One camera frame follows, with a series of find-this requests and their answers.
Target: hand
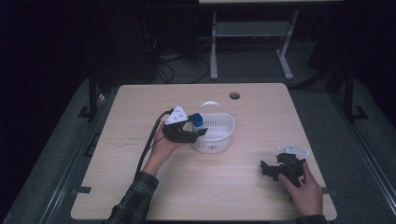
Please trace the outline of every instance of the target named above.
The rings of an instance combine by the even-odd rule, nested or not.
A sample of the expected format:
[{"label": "hand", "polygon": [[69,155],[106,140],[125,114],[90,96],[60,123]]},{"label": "hand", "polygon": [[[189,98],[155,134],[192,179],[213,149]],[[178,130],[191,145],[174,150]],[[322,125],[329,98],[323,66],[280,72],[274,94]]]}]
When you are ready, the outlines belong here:
[{"label": "hand", "polygon": [[151,153],[148,157],[148,161],[146,162],[145,167],[143,168],[143,172],[148,174],[157,176],[158,171],[160,170],[163,163],[172,155],[172,153],[178,148],[183,146],[185,143],[174,143],[169,141],[163,135],[163,125],[164,121],[161,122],[161,125],[158,131],[154,135],[153,143],[154,146],[151,149]]},{"label": "hand", "polygon": [[306,161],[303,163],[304,185],[296,188],[287,177],[279,175],[279,181],[286,187],[293,203],[303,217],[322,215],[323,192],[317,183]]}]

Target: table top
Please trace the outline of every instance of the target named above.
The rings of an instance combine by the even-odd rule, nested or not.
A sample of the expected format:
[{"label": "table top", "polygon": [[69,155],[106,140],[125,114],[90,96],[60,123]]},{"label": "table top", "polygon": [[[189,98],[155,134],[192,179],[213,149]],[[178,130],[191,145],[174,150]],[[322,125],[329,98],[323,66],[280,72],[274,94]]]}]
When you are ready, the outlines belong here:
[{"label": "table top", "polygon": [[[238,92],[240,98],[230,98]],[[75,219],[107,219],[134,179],[139,157],[155,120],[181,105],[188,115],[207,101],[219,103],[234,118],[230,146],[204,154],[191,145],[178,148],[158,173],[148,220],[292,220],[299,216],[279,182],[262,175],[260,161],[278,165],[278,147],[295,145],[310,151],[306,159],[325,187],[285,85],[195,84],[120,87],[72,208]],[[205,107],[201,113],[218,108]],[[330,195],[324,216],[336,218]]]}]

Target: gray carpet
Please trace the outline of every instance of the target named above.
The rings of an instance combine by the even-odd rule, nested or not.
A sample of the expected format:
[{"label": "gray carpet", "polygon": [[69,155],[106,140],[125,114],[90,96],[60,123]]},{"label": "gray carpet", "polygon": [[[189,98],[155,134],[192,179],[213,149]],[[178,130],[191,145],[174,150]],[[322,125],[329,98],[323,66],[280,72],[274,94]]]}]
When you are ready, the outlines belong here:
[{"label": "gray carpet", "polygon": [[[219,80],[216,83],[282,82],[293,86],[318,72],[306,65],[315,43],[292,42],[287,59],[295,79],[286,81],[274,52],[278,44],[275,41],[235,54],[220,54]],[[207,53],[200,56],[208,62]],[[174,83],[191,82],[207,69],[202,61],[188,58],[168,65],[175,69]],[[170,76],[170,70],[164,70]],[[290,95],[315,151],[319,168],[332,191],[338,213],[334,223],[396,223],[396,216],[351,132],[351,124],[337,104],[340,99],[342,101],[342,93],[327,93],[324,90],[327,80],[327,77],[323,78],[302,91],[290,91]],[[209,77],[205,77],[199,83],[211,82]],[[159,83],[163,81],[156,77],[151,84]],[[92,152],[89,144],[101,132],[116,93],[117,88],[106,96],[95,120],[88,122],[87,119],[77,118],[80,109],[89,102],[88,82],[81,84],[15,201],[9,223],[102,223],[74,220],[70,217],[70,210],[76,199],[74,189],[80,186],[91,159],[85,154],[89,149],[91,151],[88,153]],[[357,120],[353,127],[359,130],[389,181],[396,186],[393,175],[396,170],[395,129],[359,82],[355,85],[354,103],[362,106],[369,119]],[[67,170],[71,171],[70,175],[64,175]],[[57,203],[51,203],[54,192],[54,199],[59,200]],[[57,206],[48,208],[49,204]]]}]

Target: black cable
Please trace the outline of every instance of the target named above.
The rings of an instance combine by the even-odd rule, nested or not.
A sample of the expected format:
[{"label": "black cable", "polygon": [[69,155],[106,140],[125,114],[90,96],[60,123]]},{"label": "black cable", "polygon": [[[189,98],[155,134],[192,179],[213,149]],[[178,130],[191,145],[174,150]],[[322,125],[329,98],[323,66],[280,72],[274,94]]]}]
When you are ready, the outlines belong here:
[{"label": "black cable", "polygon": [[168,64],[164,64],[164,63],[160,63],[159,66],[161,67],[161,70],[163,70],[163,66],[165,66],[172,71],[172,76],[170,78],[166,75],[164,70],[163,70],[163,75],[165,76],[165,78],[161,77],[161,73],[160,73],[160,78],[164,81],[163,84],[171,83],[172,79],[175,77],[175,69],[173,69],[173,67],[169,66]]},{"label": "black cable", "polygon": [[149,146],[149,148],[154,147],[154,145],[157,144],[159,141],[163,140],[163,138],[165,138],[165,136],[163,136],[162,138],[160,138],[157,141],[155,141],[151,146]]},{"label": "black cable", "polygon": [[209,63],[208,63],[206,60],[202,59],[202,58],[198,58],[198,57],[197,57],[197,59],[203,61],[203,62],[206,64],[206,72],[205,72],[204,75],[201,76],[200,78],[198,78],[198,79],[196,79],[196,80],[194,80],[194,81],[192,81],[192,82],[189,82],[189,84],[197,83],[197,82],[201,81],[202,79],[204,79],[204,78],[207,76],[207,74],[209,74],[209,70],[210,70],[210,65],[209,65]]},{"label": "black cable", "polygon": [[154,138],[154,134],[157,132],[158,126],[160,126],[161,123],[161,119],[163,118],[163,116],[167,115],[167,114],[172,114],[174,110],[168,110],[163,112],[160,117],[155,121],[154,127],[152,128],[151,134],[149,135],[148,141],[146,143],[145,149],[142,152],[142,155],[140,156],[140,160],[139,163],[137,164],[137,168],[136,168],[136,172],[134,174],[134,180],[137,179],[137,175],[140,173],[141,169],[142,169],[142,164],[143,164],[143,160],[146,158],[146,155],[149,152],[149,149],[154,146],[154,144],[156,144],[158,141],[156,141],[152,146],[150,146],[150,143],[152,141],[152,139]]}]

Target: blue object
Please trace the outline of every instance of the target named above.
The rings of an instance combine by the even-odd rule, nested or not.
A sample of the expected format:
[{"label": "blue object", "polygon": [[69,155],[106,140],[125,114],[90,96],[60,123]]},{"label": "blue object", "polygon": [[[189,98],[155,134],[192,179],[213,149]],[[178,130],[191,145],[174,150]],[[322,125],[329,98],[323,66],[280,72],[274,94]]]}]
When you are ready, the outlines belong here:
[{"label": "blue object", "polygon": [[191,123],[194,127],[199,129],[204,125],[204,119],[200,114],[196,113],[191,115]]}]

